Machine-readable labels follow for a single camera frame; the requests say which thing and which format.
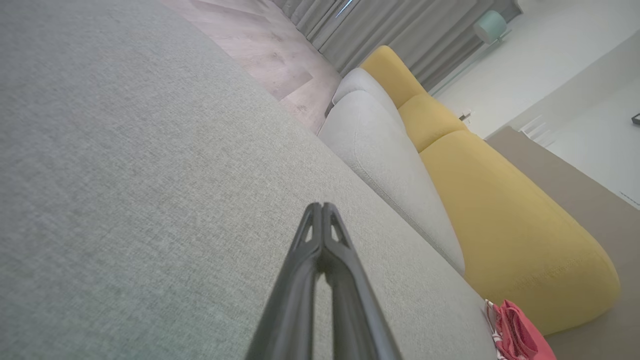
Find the green lampshade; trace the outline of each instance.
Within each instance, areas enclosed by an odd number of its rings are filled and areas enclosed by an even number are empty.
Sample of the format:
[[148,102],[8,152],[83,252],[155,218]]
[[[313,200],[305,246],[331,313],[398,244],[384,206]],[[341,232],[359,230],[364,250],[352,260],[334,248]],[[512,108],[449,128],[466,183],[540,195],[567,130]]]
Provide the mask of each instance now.
[[504,34],[507,22],[500,13],[489,10],[474,24],[476,35],[485,43],[490,44]]

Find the wooden floor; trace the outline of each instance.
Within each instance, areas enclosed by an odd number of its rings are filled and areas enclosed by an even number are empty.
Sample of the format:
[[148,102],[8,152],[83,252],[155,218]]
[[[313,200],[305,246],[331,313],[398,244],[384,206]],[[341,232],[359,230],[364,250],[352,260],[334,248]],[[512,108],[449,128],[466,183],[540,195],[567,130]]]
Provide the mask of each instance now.
[[160,0],[215,41],[317,134],[341,80],[270,0]]

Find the red fabric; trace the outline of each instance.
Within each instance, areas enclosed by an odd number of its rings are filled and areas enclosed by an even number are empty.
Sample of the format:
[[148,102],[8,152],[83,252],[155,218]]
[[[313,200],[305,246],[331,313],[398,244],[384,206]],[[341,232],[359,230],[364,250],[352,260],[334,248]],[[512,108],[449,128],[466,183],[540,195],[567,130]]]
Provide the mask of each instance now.
[[509,300],[501,307],[493,305],[495,330],[501,340],[495,342],[498,351],[508,360],[557,360],[540,331]]

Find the lamp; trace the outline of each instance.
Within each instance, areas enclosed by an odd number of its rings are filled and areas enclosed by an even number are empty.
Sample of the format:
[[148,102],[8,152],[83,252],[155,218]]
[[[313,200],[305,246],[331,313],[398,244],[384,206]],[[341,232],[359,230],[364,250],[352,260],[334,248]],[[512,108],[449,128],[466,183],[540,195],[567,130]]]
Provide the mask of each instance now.
[[504,20],[502,15],[500,15],[499,12],[493,10],[487,11],[480,17],[480,19],[478,19],[478,21],[476,21],[476,23],[474,24],[474,31],[476,32],[476,35],[480,38],[480,40],[482,40],[485,44],[489,44],[489,46],[480,54],[478,54],[473,60],[471,60],[466,66],[464,66],[460,71],[453,75],[449,80],[447,80],[447,82],[444,83],[440,88],[438,88],[438,90],[433,92],[433,96],[435,96],[445,86],[454,81],[473,63],[477,62],[481,58],[484,58],[490,52],[495,50],[495,48],[502,43],[502,39],[511,32],[511,30],[507,30],[507,22]]

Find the curtain fold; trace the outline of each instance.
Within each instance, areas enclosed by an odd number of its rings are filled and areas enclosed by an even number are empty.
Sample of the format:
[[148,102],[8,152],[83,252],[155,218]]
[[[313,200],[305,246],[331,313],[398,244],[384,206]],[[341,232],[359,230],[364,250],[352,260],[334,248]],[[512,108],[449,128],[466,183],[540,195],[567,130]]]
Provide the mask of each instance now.
[[510,21],[514,0],[273,0],[344,76],[389,45],[426,90],[480,46],[473,24],[488,10]]

